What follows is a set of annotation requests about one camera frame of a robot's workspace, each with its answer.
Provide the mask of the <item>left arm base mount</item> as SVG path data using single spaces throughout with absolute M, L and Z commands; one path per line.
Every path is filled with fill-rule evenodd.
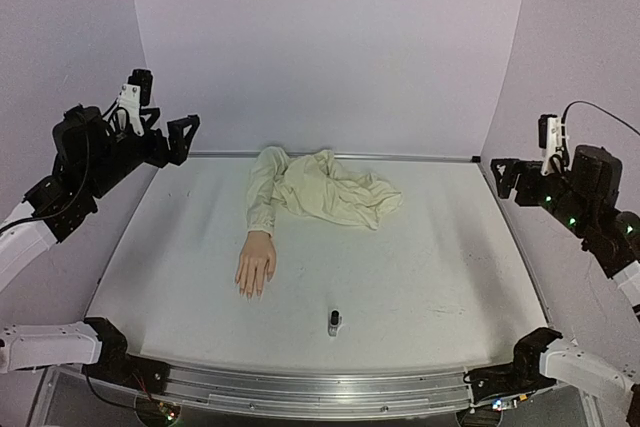
M 96 363 L 82 367 L 83 374 L 150 395 L 165 392 L 170 373 L 166 362 L 130 354 L 126 336 L 106 318 L 86 317 L 84 323 L 97 334 L 101 352 Z

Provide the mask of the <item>clear glitter nail polish bottle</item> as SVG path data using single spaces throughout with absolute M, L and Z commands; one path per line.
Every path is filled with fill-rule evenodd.
M 340 319 L 340 324 L 337 327 L 331 327 L 328 322 L 328 335 L 330 337 L 335 337 L 337 335 L 339 328 L 341 326 L 341 322 L 342 322 L 342 318 Z

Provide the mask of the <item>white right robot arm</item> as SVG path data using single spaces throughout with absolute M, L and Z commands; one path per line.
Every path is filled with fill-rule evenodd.
M 605 276 L 639 306 L 639 217 L 616 207 L 622 163 L 603 148 L 579 145 L 570 169 L 556 163 L 494 159 L 491 171 L 502 199 L 540 207 L 580 239 Z M 639 396 L 639 385 L 598 357 L 591 357 L 548 327 L 535 329 L 514 346 L 507 364 L 469 373 L 475 400 L 536 392 L 564 382 L 621 408 Z

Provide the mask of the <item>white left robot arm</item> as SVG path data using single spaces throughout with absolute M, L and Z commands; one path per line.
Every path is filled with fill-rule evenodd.
M 99 108 L 77 105 L 53 129 L 56 147 L 50 175 L 23 197 L 1 225 L 1 285 L 7 287 L 29 264 L 64 242 L 97 202 L 143 164 L 179 166 L 188 157 L 200 126 L 196 115 L 154 124 L 156 108 L 143 112 L 142 132 L 133 117 L 114 127 Z M 80 364 L 87 373 L 101 371 L 116 384 L 131 380 L 133 358 L 126 337 L 104 318 L 86 318 L 66 325 L 5 325 L 1 329 L 1 371 L 9 373 L 53 365 Z

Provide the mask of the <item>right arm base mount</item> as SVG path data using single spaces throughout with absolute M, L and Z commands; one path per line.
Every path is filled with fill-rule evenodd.
M 478 405 L 555 386 L 555 379 L 541 373 L 540 360 L 549 345 L 562 338 L 556 330 L 537 328 L 514 345 L 511 362 L 470 370 L 464 382 L 471 388 L 473 403 Z

